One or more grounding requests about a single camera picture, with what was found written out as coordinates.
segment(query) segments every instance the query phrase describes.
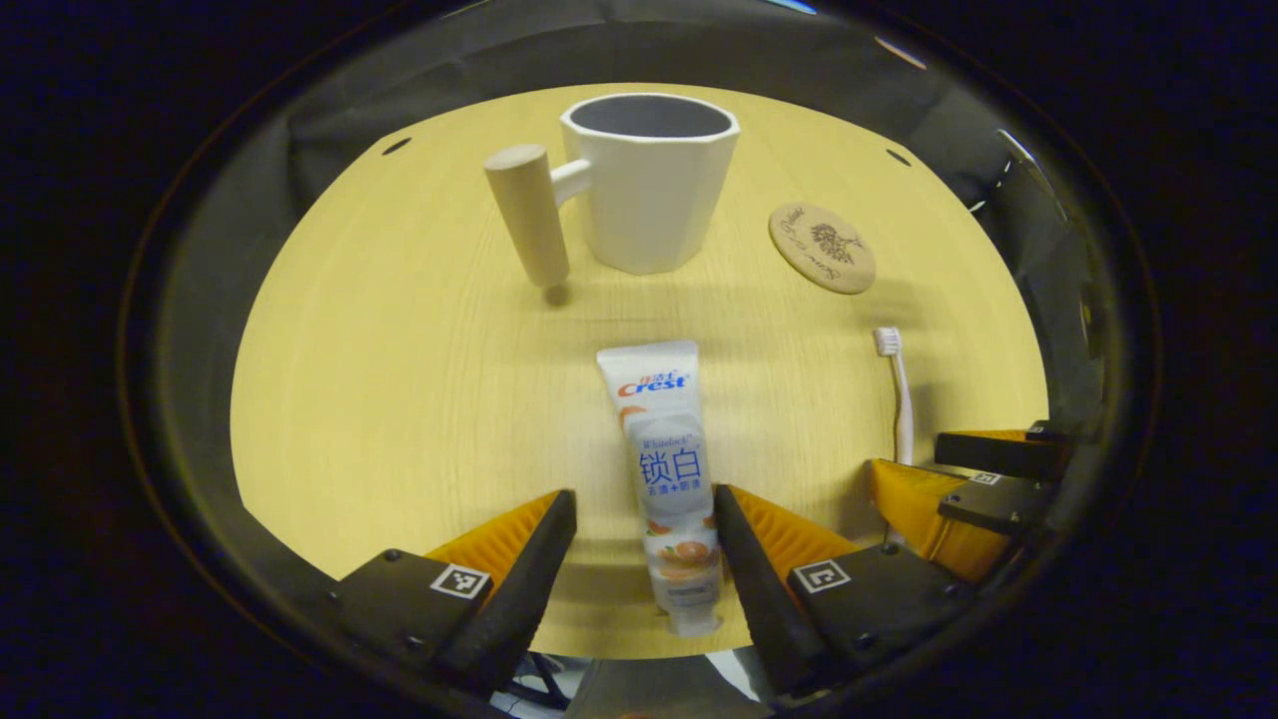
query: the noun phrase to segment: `light wood tabletop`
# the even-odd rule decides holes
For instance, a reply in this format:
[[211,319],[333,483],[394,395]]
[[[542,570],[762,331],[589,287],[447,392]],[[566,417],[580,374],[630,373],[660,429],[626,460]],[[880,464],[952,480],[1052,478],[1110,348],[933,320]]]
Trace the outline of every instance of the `light wood tabletop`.
[[[688,95],[740,120],[705,245],[674,272],[631,276],[590,255],[569,201],[566,296],[548,300],[524,275],[483,161],[537,142],[562,163],[558,115],[622,91]],[[768,216],[794,201],[860,231],[878,264],[869,290],[822,289],[777,252]],[[334,579],[382,549],[426,553],[573,489],[578,534],[534,650],[640,659],[745,646],[731,584],[716,633],[667,632],[594,352],[697,340],[713,480],[872,538],[883,526],[864,467],[892,458],[896,407],[891,364],[872,336],[882,324],[901,328],[916,462],[930,460],[938,432],[1047,416],[1038,342],[1011,275],[907,148],[795,105],[704,87],[502,97],[374,143],[298,223],[239,349],[235,474],[249,512]]]

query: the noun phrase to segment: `toothbrush handle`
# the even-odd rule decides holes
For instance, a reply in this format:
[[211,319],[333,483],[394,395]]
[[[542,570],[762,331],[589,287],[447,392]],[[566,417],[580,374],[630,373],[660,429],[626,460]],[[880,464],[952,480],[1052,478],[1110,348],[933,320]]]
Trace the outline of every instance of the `toothbrush handle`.
[[900,465],[914,465],[914,404],[910,402],[910,383],[905,379],[905,358],[901,352],[892,355],[896,369],[896,387],[901,393],[901,412],[896,419],[896,461]]

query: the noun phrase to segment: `white toothbrush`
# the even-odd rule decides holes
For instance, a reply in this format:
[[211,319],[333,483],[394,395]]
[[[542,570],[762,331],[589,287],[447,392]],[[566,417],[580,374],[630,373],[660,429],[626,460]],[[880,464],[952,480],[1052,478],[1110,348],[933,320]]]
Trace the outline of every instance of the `white toothbrush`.
[[896,388],[901,398],[896,418],[896,462],[914,465],[914,405],[910,402],[910,383],[905,379],[901,329],[896,327],[874,329],[874,346],[879,356],[892,358],[892,367],[896,369]]

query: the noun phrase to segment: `toothbrush bristles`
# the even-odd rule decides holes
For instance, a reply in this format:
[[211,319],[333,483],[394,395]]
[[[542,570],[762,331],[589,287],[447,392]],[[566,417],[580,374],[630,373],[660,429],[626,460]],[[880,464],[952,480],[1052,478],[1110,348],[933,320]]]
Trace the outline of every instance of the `toothbrush bristles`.
[[874,329],[874,346],[881,356],[891,356],[901,351],[901,332],[896,327]]

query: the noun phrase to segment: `round coaster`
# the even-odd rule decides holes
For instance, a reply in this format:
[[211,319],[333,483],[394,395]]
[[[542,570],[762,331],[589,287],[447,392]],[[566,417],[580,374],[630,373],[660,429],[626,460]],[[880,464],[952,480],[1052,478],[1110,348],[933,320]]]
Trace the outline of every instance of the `round coaster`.
[[820,286],[856,294],[874,282],[874,254],[856,227],[806,202],[789,202],[768,218],[772,243],[799,273]]

